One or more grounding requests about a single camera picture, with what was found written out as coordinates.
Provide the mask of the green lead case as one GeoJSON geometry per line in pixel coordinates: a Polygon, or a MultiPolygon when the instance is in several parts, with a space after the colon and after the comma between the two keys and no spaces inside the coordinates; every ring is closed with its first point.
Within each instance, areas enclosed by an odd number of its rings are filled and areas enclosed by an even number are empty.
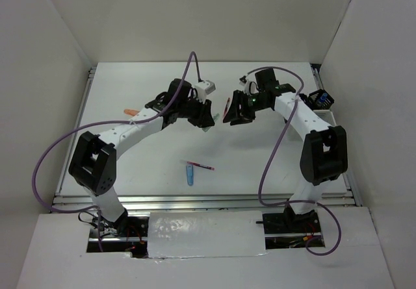
{"type": "MultiPolygon", "coordinates": [[[[213,116],[213,121],[214,121],[214,123],[216,123],[216,122],[217,122],[218,118],[219,118],[219,113],[217,113],[217,114],[215,114],[215,115],[213,116]]],[[[203,132],[207,132],[210,128],[211,128],[211,127],[204,127],[202,130],[203,130],[203,132]]]]}

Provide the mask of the clear spray bottle blue cap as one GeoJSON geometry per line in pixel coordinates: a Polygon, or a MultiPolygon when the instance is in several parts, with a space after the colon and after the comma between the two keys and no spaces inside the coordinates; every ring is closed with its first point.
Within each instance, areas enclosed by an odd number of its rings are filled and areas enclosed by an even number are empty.
{"type": "Polygon", "coordinates": [[[326,102],[327,96],[328,96],[328,93],[327,92],[323,92],[322,93],[321,97],[319,98],[319,103],[321,105],[323,105],[326,102]]]}

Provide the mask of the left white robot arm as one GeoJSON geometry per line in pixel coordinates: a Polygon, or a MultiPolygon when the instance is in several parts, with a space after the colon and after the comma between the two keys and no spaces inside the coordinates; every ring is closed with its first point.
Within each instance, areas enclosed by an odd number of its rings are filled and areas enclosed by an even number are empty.
{"type": "Polygon", "coordinates": [[[162,131],[177,119],[186,119],[201,129],[214,126],[212,102],[207,97],[215,89],[211,81],[192,85],[174,79],[167,91],[145,104],[127,123],[99,134],[86,131],[80,135],[68,172],[99,207],[105,228],[113,236],[121,236],[128,229],[127,210],[114,189],[118,159],[137,143],[162,131]]]}

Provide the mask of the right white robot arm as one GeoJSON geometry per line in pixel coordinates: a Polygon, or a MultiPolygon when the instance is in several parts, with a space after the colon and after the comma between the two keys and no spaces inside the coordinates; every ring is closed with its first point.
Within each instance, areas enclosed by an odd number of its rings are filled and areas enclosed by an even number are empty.
{"type": "Polygon", "coordinates": [[[276,147],[292,127],[303,141],[300,172],[303,179],[284,207],[283,223],[291,232],[305,226],[314,207],[330,182],[348,169],[347,135],[341,126],[332,126],[320,118],[302,100],[300,90],[280,83],[275,67],[252,70],[255,81],[244,75],[240,78],[243,90],[235,90],[231,104],[223,118],[231,126],[254,121],[257,112],[271,109],[285,120],[276,147]]]}

